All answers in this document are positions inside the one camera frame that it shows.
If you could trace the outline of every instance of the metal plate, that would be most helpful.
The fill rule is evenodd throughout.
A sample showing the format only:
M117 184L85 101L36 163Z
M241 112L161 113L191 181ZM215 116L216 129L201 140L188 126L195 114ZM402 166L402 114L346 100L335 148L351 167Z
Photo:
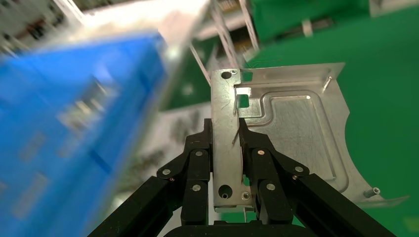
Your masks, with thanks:
M336 81L343 66L344 63L334 63L243 69L239 73L240 76L233 79L234 83L230 83L231 79L219 81L224 84L217 84L217 79L223 72L235 69L215 71L211 77L214 144L217 142L216 135L221 136L218 133L222 132L225 139L218 146L230 148L231 142L228 141L237 131L236 119L233 119L235 117L232 112L236 104L234 101L237 95L245 94L249 96L249 107L238 108L239 117L246 118L250 130L267 134L277 151L306 165L311 173L316 173L349 200L362 207L387 206L402 202L406 197L388 202L380 195L370 198L364 196L364 192L372 187L353 164L345 141L349 109ZM243 82L245 73L252 74L250 82ZM214 92L218 89L213 87L220 85L223 88L235 87L235 90L229 90L229 93L224 93L222 97L215 97ZM226 120L230 117L232 120L218 126L217 120L214 119L219 116ZM238 175L234 174L238 171L232 162L237 160L236 156L217 157L219 154L216 149L221 148L215 146L213 154L214 205L218 204L216 208L227 207L231 201L219 199L217 202L217 188L221 183L230 182L232 176L237 179ZM220 170L227 174L218 179L216 167L221 159L223 168Z

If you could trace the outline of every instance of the rectangular cutout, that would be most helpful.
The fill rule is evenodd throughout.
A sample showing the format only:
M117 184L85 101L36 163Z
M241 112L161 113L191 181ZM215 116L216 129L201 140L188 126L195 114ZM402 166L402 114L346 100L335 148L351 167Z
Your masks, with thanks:
M237 95L237 108L248 108L248 107L249 107L249 96Z

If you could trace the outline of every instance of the metal rack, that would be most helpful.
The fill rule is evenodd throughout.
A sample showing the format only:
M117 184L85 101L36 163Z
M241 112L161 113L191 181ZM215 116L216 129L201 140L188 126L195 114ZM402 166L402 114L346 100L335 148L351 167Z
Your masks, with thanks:
M98 18L103 18L104 15L106 15L106 11L109 12L111 8L118 8L123 7L123 5L128 5L128 3L121 3L110 7L104 7L101 9L94 9L88 12L82 12L77 5L72 0L54 0L57 5L60 7L60 9L63 11L63 13L66 15L69 24L71 26L81 26L81 27L90 27L91 25L97 24ZM235 68L239 67L239 60L238 56L235 52L233 42L230 37L230 31L237 29L241 27L242 25L246 25L252 46L254 50L259 50L259 46L256 39L256 34L254 31L254 27L251 21L248 4L246 0L239 0L241 10L240 12L235 12L234 14L229 14L227 17L223 15L221 12L220 6L218 4L217 0L203 0L208 3L207 12L210 13L211 18L213 20L213 24L210 24L207 27L200 27L199 30L195 31L193 33L192 38L197 39L206 39L209 37L212 37L214 30L219 35L221 39L222 46L226 52L227 58L231 65ZM200 60L198 54L196 53L196 50L194 49L193 45L189 45L197 63L201 67L203 74L207 78L208 82L210 81L209 74L207 73L205 66L202 64L202 61Z

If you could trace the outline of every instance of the screw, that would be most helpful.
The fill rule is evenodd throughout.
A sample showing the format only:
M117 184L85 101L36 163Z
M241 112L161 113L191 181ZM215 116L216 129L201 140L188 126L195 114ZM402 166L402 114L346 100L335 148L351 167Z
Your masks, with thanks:
M192 186L192 190L199 191L199 190L201 190L201 186L195 184L194 186Z
M163 174L164 174L164 175L168 175L168 174L170 174L170 169L165 169L165 170L163 170Z
M250 194L248 192L243 192L242 193L242 200L249 200L250 199Z
M268 184L268 185L266 185L266 188L269 189L269 190L275 190L275 185Z
M375 195L377 195L377 194L379 194L379 193L380 193L380 189L379 189L379 188L377 188L377 187L374 187L374 188L372 188L372 189L370 189L370 190L368 190L368 191L365 191L365 192L364 192L364 196L365 196L366 198L370 198L370 197L375 196Z

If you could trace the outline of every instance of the green floor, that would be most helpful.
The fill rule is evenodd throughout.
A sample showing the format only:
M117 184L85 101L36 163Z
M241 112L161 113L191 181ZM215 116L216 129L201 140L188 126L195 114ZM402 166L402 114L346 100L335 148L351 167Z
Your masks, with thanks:
M419 107L413 98L419 88L418 23L419 7L354 20L312 38L267 46L248 65L346 63L338 83L350 110L345 136L351 158L384 198L411 196L397 207L366 212L402 237L419 235ZM168 109L210 100L210 88L193 60L183 77ZM185 85L194 93L182 94ZM223 219L244 220L242 214Z

